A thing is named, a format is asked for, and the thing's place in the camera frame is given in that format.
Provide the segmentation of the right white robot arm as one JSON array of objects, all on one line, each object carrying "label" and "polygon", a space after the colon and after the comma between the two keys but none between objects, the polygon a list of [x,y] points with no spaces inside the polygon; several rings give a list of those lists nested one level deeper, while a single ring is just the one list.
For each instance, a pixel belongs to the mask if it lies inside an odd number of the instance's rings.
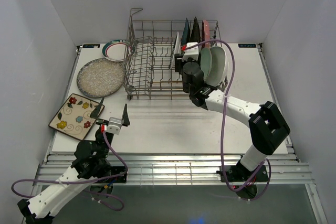
[{"label": "right white robot arm", "polygon": [[197,59],[193,55],[175,54],[174,70],[181,75],[183,91],[195,106],[222,113],[224,118],[230,117],[249,129],[250,148],[236,165],[221,170],[223,181],[247,184],[257,177],[266,158],[290,134],[290,128],[275,103],[251,103],[219,88],[229,63],[223,48],[216,50],[217,47],[204,49]]}]

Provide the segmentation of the white oval plate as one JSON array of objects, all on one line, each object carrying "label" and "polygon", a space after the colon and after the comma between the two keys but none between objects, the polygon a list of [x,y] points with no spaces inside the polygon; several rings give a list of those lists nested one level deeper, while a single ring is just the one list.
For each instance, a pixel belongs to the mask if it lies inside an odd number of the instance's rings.
[{"label": "white oval plate", "polygon": [[212,66],[206,79],[210,86],[218,86],[226,77],[228,60],[226,52],[222,47],[215,46],[210,48],[212,56]]}]

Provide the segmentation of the large teal red rimmed plate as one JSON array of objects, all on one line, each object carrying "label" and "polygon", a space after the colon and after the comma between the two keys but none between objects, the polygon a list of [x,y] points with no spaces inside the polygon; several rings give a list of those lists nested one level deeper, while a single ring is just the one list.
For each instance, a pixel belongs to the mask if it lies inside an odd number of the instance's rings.
[{"label": "large teal red rimmed plate", "polygon": [[176,54],[180,54],[181,53],[181,38],[180,38],[180,33],[177,32],[176,37],[175,37],[175,41],[174,41],[174,45],[173,45],[173,49],[171,52],[171,62],[170,62],[170,69],[172,70],[175,66],[175,58],[174,56]]}]

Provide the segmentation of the light green floral plate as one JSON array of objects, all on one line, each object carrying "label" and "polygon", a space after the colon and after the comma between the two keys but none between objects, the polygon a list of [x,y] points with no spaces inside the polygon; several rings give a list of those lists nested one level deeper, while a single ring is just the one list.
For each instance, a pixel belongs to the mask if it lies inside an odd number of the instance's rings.
[{"label": "light green floral plate", "polygon": [[212,68],[212,53],[209,48],[204,47],[201,50],[200,67],[204,73],[204,80],[206,80]]}]

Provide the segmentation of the teal square plate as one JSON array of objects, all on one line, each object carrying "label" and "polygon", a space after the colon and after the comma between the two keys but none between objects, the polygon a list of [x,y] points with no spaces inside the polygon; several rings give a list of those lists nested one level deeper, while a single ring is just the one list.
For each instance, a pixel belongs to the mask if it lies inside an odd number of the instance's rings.
[{"label": "teal square plate", "polygon": [[185,19],[185,25],[181,36],[181,45],[184,46],[190,41],[190,25],[188,19]]}]

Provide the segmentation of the cream floral square plate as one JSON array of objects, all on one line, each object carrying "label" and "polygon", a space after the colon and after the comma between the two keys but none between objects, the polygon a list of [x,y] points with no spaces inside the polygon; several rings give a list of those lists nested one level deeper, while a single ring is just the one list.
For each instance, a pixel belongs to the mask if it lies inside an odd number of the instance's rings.
[{"label": "cream floral square plate", "polygon": [[90,117],[99,102],[72,93],[49,123],[49,127],[74,139],[85,139],[96,120]]}]

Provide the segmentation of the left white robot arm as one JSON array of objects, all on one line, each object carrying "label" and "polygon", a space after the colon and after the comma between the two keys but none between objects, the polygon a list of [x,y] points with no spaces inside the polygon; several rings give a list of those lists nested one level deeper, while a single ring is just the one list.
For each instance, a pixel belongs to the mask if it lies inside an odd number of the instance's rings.
[{"label": "left white robot arm", "polygon": [[[108,87],[116,83],[116,91],[121,86],[122,81],[129,75],[139,75],[140,70],[124,70],[119,62],[105,60],[103,58],[95,59],[80,70],[78,76],[89,67],[99,65],[99,73],[109,81]],[[128,105],[123,108],[121,119],[110,117],[109,120],[98,118],[106,107],[103,101],[106,95],[102,96],[100,103],[90,100],[77,94],[72,94],[63,107],[56,114],[56,119],[52,119],[49,126],[54,127],[57,131],[68,134],[79,140],[76,151],[74,152],[75,160],[65,170],[65,172],[55,181],[21,179],[13,182],[11,190],[14,194],[23,197],[18,202],[18,207],[26,218],[26,223],[52,223],[53,218],[59,213],[69,201],[81,193],[85,188],[96,182],[110,183],[118,177],[122,178],[121,182],[126,181],[128,167],[125,161],[115,152],[111,144],[113,137],[118,135],[122,127],[128,127],[130,120],[128,117]],[[168,140],[173,140],[173,132],[168,124],[160,124],[150,120],[146,122],[144,118],[138,116],[136,122],[140,123],[132,134],[128,137],[131,142],[139,140],[135,144],[134,150],[126,150],[126,153],[173,153],[176,148],[169,149]],[[95,132],[95,140],[84,140],[87,133],[94,125],[99,125]],[[122,163],[122,166],[111,166],[107,160],[109,152]],[[36,196],[27,196],[18,193],[15,185],[23,182],[40,182],[51,184],[47,189]]]}]

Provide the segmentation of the black floral square plate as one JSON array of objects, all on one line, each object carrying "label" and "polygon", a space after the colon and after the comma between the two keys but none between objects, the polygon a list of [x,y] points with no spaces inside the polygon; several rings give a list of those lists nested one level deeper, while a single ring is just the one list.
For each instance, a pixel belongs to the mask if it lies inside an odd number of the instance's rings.
[{"label": "black floral square plate", "polygon": [[190,35],[190,42],[196,42],[196,43],[201,42],[201,32],[197,17],[194,17],[193,27]]}]

